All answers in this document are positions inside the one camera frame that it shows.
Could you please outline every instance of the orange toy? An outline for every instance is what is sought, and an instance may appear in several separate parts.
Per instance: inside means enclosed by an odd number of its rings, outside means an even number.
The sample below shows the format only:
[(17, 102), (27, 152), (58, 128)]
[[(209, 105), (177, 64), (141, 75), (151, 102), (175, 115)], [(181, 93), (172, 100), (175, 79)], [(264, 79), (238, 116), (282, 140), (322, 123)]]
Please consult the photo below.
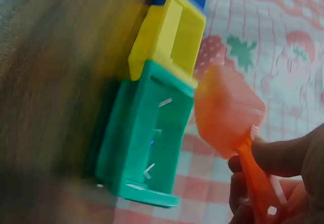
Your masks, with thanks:
[(264, 103), (237, 73), (213, 66), (199, 83), (194, 107), (201, 138), (225, 159), (239, 155), (255, 223), (281, 223), (287, 200), (277, 178), (263, 172), (251, 152), (251, 130), (265, 116)]

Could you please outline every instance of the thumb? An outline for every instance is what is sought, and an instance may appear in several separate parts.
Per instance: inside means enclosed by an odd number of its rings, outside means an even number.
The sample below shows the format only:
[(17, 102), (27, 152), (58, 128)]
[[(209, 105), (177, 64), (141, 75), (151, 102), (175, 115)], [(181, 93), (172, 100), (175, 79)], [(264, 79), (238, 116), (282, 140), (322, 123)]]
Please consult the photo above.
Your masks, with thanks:
[(310, 134), (273, 143), (266, 143), (260, 137), (256, 137), (252, 143), (252, 153), (265, 172), (281, 177), (298, 176), (301, 175), (310, 141)]

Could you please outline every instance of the green leaf print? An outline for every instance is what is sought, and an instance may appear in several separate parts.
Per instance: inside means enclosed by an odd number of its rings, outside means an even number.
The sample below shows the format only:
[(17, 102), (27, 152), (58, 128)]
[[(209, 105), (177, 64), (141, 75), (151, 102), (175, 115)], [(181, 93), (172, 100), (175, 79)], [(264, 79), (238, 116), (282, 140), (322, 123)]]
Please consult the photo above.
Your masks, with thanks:
[(294, 53), (298, 56), (301, 56), (303, 58), (304, 61), (307, 61), (308, 60), (308, 57), (307, 55), (304, 53), (304, 50), (301, 49), (301, 48), (298, 48), (298, 47), (295, 47), (293, 49)]
[(244, 68), (245, 72), (248, 72), (249, 67), (253, 67), (251, 60), (251, 51), (256, 48), (257, 42), (252, 42), (248, 47), (248, 42), (241, 42), (239, 38), (230, 35), (227, 38), (227, 44), (231, 45), (231, 51), (229, 55), (237, 57), (238, 65), (240, 68)]

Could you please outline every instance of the stacked toy blocks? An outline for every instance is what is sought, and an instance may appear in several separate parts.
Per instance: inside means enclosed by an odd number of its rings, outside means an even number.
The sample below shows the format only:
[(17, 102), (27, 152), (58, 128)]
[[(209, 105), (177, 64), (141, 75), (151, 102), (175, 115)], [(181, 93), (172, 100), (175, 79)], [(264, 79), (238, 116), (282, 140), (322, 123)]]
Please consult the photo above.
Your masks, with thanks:
[(96, 177), (114, 195), (173, 207), (182, 137), (197, 80), (192, 77), (206, 0), (155, 0), (129, 55), (97, 159)]

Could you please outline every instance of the checkered tablecloth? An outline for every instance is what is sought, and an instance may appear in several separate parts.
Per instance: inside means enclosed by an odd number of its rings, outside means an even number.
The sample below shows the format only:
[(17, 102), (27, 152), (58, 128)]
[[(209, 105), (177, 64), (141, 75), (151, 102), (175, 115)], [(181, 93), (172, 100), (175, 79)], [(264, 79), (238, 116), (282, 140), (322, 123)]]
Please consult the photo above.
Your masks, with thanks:
[[(235, 69), (267, 104), (260, 135), (299, 137), (324, 120), (324, 0), (207, 0), (207, 25), (195, 68)], [(115, 224), (226, 224), (231, 172), (198, 136), (193, 113), (177, 169), (177, 208), (119, 198)]]

